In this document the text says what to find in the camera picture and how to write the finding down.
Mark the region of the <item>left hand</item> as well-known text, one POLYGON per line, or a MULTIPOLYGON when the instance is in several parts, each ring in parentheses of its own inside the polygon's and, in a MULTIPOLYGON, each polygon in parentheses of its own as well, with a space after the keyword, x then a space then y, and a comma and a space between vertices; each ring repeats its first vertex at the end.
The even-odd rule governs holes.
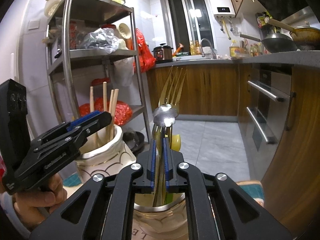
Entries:
POLYGON ((47 191, 35 189, 14 195, 14 209, 27 229, 33 230, 46 219, 39 207, 47 208, 51 214, 67 199, 67 191, 58 173, 49 178, 47 187, 47 191))

